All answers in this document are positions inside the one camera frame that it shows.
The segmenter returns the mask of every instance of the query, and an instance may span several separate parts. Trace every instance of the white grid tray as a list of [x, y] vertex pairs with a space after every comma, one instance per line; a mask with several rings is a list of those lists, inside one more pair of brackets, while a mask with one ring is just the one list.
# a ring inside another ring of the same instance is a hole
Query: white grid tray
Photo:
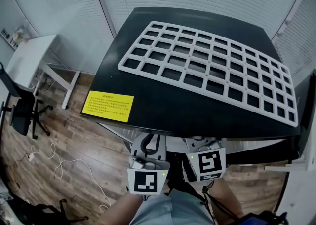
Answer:
[[298, 125], [288, 67], [225, 37], [152, 21], [118, 69]]

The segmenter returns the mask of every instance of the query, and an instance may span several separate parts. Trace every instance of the yellow sticker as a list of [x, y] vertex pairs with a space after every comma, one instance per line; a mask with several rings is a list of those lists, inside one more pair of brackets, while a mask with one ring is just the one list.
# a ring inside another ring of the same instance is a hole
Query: yellow sticker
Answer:
[[128, 122], [134, 96], [90, 91], [82, 112], [97, 117]]

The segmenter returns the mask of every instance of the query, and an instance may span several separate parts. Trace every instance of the square hole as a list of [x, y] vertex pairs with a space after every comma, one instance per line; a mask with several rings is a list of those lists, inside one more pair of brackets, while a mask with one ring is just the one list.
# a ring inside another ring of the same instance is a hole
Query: square hole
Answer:
[[129, 67], [129, 68], [132, 68], [132, 69], [136, 69], [137, 66], [139, 65], [140, 61], [137, 61], [137, 60], [134, 60], [134, 59], [127, 59], [124, 63], [123, 66], [125, 67]]
[[170, 40], [174, 40], [176, 38], [176, 36], [171, 35], [171, 34], [167, 34], [167, 33], [164, 33], [161, 37], [166, 38], [166, 39], [170, 39]]
[[181, 77], [181, 72], [169, 68], [164, 68], [161, 76], [178, 81]]
[[203, 78], [197, 77], [197, 76], [193, 76], [191, 74], [186, 74], [183, 82], [185, 84], [201, 88], [202, 85], [203, 85]]
[[196, 33], [190, 30], [182, 30], [182, 33], [187, 34], [187, 35], [191, 35], [191, 36], [195, 36]]
[[277, 89], [283, 90], [283, 89], [282, 89], [282, 84], [281, 84], [281, 83], [279, 83], [279, 82], [275, 81], [275, 85], [276, 85], [276, 88], [277, 88]]
[[290, 80], [287, 78], [287, 77], [283, 77], [284, 78], [284, 81], [286, 82], [286, 83], [290, 83]]
[[259, 92], [259, 85], [256, 84], [255, 82], [248, 80], [248, 89], [258, 93]]
[[247, 68], [247, 74], [248, 74], [249, 76], [258, 78], [258, 73], [255, 72], [255, 71], [253, 71], [252, 69]]
[[146, 52], [147, 52], [147, 50], [145, 50], [145, 49], [135, 48], [133, 50], [132, 54], [143, 57], [143, 56], [145, 56]]
[[184, 43], [188, 43], [188, 44], [192, 44], [193, 40], [192, 39], [188, 39], [185, 37], [179, 37], [178, 41], [184, 42]]
[[288, 112], [288, 118], [290, 121], [294, 121], [294, 114], [292, 112]]
[[246, 49], [246, 53], [253, 56], [253, 57], [256, 56], [256, 54], [254, 52], [252, 52], [251, 50], [248, 50], [248, 49]]
[[210, 49], [211, 48], [211, 45], [205, 43], [205, 42], [201, 42], [201, 41], [197, 41], [196, 42], [196, 46], [198, 47], [202, 47], [202, 48], [205, 48], [205, 49]]
[[242, 65], [238, 65], [234, 62], [231, 62], [231, 68], [236, 70], [236, 71], [239, 71], [239, 72], [243, 72], [243, 66]]
[[144, 45], [152, 45], [152, 43], [153, 43], [153, 40], [148, 40], [148, 39], [141, 39], [140, 40], [140, 42], [139, 42], [140, 44], [144, 44]]
[[279, 101], [279, 102], [281, 102], [281, 103], [284, 103], [284, 97], [283, 97], [283, 95], [281, 95], [281, 94], [276, 94], [276, 99], [277, 99], [277, 101]]
[[278, 78], [281, 78], [280, 73], [278, 73], [278, 72], [276, 72], [276, 71], [273, 71], [273, 75], [276, 76], [276, 77], [278, 77]]
[[228, 97], [242, 102], [242, 92], [231, 87], [228, 89]]
[[198, 58], [201, 58], [201, 59], [204, 59], [204, 60], [208, 60], [208, 54], [204, 53], [204, 52], [201, 52], [201, 51], [198, 51], [198, 50], [194, 50], [193, 53], [192, 53], [192, 56], [198, 57]]
[[242, 61], [242, 56], [231, 51], [231, 57]]
[[227, 50], [214, 46], [214, 51], [227, 55]]
[[263, 103], [263, 108], [265, 111], [273, 113], [273, 104], [271, 104], [270, 102], [265, 101]]
[[284, 67], [281, 66], [281, 69], [284, 73], [287, 73], [286, 69]]
[[156, 47], [162, 48], [162, 49], [169, 49], [171, 47], [171, 44], [159, 41], [159, 42], [156, 43]]
[[287, 104], [288, 104], [289, 107], [294, 108], [294, 104], [293, 104], [292, 100], [287, 99]]
[[289, 95], [292, 95], [292, 90], [290, 88], [286, 87], [285, 90]]
[[226, 72], [214, 67], [211, 67], [209, 70], [209, 74], [214, 76], [214, 77], [219, 77], [221, 79], [225, 79], [226, 76]]
[[186, 60], [181, 57], [171, 56], [169, 58], [169, 63], [178, 65], [178, 66], [184, 66], [186, 64]]
[[273, 92], [272, 90], [266, 88], [266, 87], [263, 87], [263, 94], [270, 97], [270, 98], [273, 98]]
[[206, 65], [200, 64], [198, 62], [190, 61], [189, 69], [192, 69], [201, 73], [205, 73]]
[[213, 93], [218, 93], [221, 95], [224, 94], [224, 86], [210, 80], [207, 81], [206, 89]]
[[212, 62], [215, 64], [226, 66], [226, 60], [217, 56], [212, 56]]
[[259, 99], [248, 94], [247, 103], [253, 107], [259, 108]]
[[242, 48], [241, 48], [241, 47], [239, 47], [238, 45], [235, 45], [235, 44], [233, 44], [233, 43], [231, 43], [231, 48], [237, 49], [237, 50], [239, 50], [239, 51], [242, 51]]
[[265, 66], [263, 64], [261, 64], [260, 67], [261, 67], [261, 70], [270, 73], [269, 67], [267, 67], [267, 66]]
[[152, 28], [162, 29], [162, 28], [163, 28], [163, 25], [152, 24]]
[[163, 61], [164, 58], [165, 58], [165, 56], [166, 56], [166, 54], [153, 51], [153, 52], [149, 55], [149, 58], [156, 59], [156, 60], [159, 60], [159, 61]]
[[144, 64], [142, 71], [147, 72], [147, 73], [157, 74], [159, 71], [159, 68], [160, 68], [160, 66], [158, 66], [158, 65], [146, 63], [146, 64]]
[[256, 61], [253, 61], [253, 60], [251, 60], [251, 59], [249, 59], [249, 58], [247, 58], [247, 63], [250, 64], [250, 65], [253, 65], [253, 66], [257, 67], [257, 62], [256, 62]]
[[271, 79], [267, 76], [262, 75], [262, 81], [271, 85]]
[[267, 60], [265, 57], [262, 57], [262, 56], [260, 56], [260, 55], [259, 55], [259, 59], [261, 59], [262, 61], [264, 61], [264, 62], [266, 62], [266, 63], [268, 62], [268, 60]]
[[278, 114], [278, 116], [285, 118], [285, 110], [283, 108], [278, 107], [277, 114]]
[[243, 78], [234, 74], [229, 75], [229, 81], [237, 85], [243, 86]]
[[212, 40], [212, 37], [207, 36], [207, 35], [203, 35], [203, 34], [199, 34], [198, 37], [199, 37], [199, 38], [206, 39], [206, 40], [210, 40], [210, 41]]
[[278, 68], [277, 64], [275, 62], [273, 62], [273, 61], [271, 61], [271, 65], [276, 67], [276, 68]]
[[227, 42], [226, 42], [226, 41], [220, 40], [220, 39], [218, 39], [218, 38], [215, 38], [215, 42], [221, 43], [221, 44], [223, 44], [223, 45], [227, 45]]
[[168, 28], [166, 28], [166, 29], [167, 29], [167, 30], [170, 30], [170, 31], [175, 31], [175, 32], [179, 31], [179, 29], [174, 28], [174, 27], [168, 27]]
[[183, 54], [188, 54], [190, 52], [190, 49], [178, 45], [174, 46], [173, 50]]
[[156, 32], [156, 31], [150, 31], [150, 30], [148, 30], [148, 31], [146, 32], [146, 35], [152, 36], [152, 37], [156, 37], [158, 34], [159, 34], [159, 33]]

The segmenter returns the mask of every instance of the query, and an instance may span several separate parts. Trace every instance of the person's left arm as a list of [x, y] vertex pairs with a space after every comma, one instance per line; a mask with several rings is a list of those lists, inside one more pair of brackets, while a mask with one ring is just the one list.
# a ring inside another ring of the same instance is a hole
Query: person's left arm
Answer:
[[101, 215], [99, 224], [129, 225], [142, 203], [143, 196], [128, 192]]

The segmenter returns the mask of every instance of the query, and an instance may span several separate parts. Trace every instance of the light blue shirt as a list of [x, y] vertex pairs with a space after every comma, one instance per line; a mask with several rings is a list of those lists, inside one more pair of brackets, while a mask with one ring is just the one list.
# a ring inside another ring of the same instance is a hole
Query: light blue shirt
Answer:
[[138, 209], [131, 225], [213, 225], [201, 201], [185, 192], [150, 196]]

